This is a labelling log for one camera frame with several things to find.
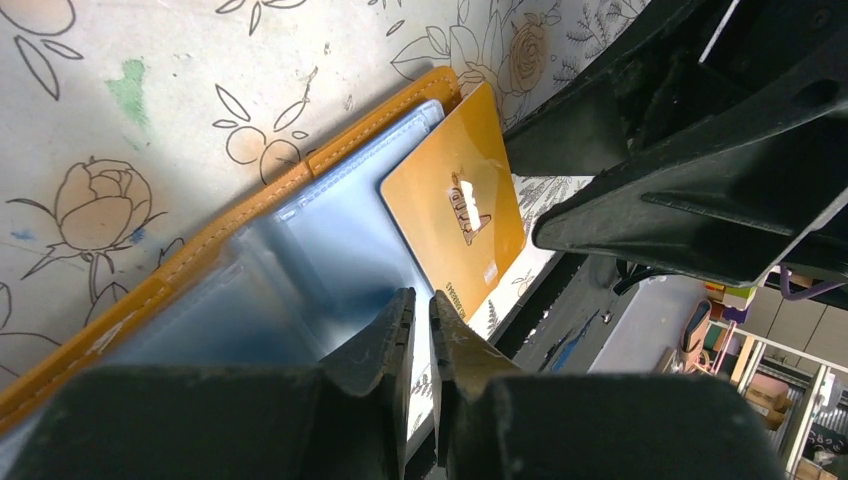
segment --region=orange leather trim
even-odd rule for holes
[[[418,79],[351,126],[306,161],[206,226],[141,285],[0,393],[0,435],[41,407],[68,379],[132,335],[184,290],[217,258],[226,239],[242,225],[278,205],[289,194],[345,158],[385,127],[425,100],[442,103],[445,113],[459,104],[456,74],[440,67]]]

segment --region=card logo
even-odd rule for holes
[[[462,236],[465,238],[465,244],[470,246],[480,230],[492,221],[492,216],[480,215],[480,211],[477,210],[477,201],[474,199],[474,186],[471,182],[463,180],[462,170],[459,173],[452,173],[451,180],[453,186],[448,191],[448,197],[456,220],[459,222],[459,229],[462,230]]]

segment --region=orange card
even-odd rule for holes
[[[525,242],[492,88],[460,103],[381,193],[430,284],[467,321]]]

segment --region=floral tablecloth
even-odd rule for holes
[[[205,222],[409,79],[450,65],[503,127],[643,0],[0,0],[0,389]],[[586,178],[515,178],[525,229]],[[484,336],[551,253],[528,246]],[[416,362],[410,429],[432,407]]]

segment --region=tablecloth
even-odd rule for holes
[[[508,129],[645,3],[0,0],[0,389],[420,73],[490,83]],[[528,232],[589,181],[514,180]],[[472,328],[488,336],[550,256],[528,245]],[[432,408],[426,361],[410,432]]]

